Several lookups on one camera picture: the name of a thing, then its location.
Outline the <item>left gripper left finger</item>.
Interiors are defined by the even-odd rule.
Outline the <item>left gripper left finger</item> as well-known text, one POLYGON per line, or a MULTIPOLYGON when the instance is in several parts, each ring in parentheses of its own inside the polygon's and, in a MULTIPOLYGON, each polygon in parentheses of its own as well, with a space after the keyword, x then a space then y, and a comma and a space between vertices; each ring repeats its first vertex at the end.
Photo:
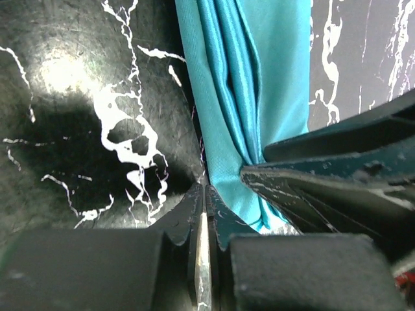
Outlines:
POLYGON ((204 189, 145 229, 20 234, 1 260, 2 310, 196 310, 204 189))

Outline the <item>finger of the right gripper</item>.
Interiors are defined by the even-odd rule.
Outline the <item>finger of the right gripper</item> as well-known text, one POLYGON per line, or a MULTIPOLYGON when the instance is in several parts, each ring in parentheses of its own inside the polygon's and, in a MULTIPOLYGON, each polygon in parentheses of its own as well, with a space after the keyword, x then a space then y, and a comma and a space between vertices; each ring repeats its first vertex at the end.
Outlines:
POLYGON ((241 179, 302 233, 368 235, 389 256, 414 250, 413 142, 245 167, 241 179))
POLYGON ((414 135, 414 90, 334 125, 265 147, 268 162, 363 153, 414 135))

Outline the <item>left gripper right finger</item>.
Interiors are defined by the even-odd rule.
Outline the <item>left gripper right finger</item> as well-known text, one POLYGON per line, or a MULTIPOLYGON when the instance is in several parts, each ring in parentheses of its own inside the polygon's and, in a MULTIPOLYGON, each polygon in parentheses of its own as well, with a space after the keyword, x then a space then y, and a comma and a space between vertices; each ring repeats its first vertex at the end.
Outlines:
POLYGON ((206 208, 214 310, 404 310, 385 256, 364 235, 260 235, 212 186, 206 208))

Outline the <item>teal satin napkin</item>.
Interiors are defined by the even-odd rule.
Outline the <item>teal satin napkin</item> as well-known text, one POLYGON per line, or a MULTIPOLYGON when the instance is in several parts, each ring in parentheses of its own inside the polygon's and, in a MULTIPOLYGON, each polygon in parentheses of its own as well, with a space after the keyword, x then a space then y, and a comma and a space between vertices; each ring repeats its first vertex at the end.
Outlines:
POLYGON ((207 171, 227 207, 260 233, 287 219, 240 178, 264 149, 308 131, 309 1, 177 1, 207 171))

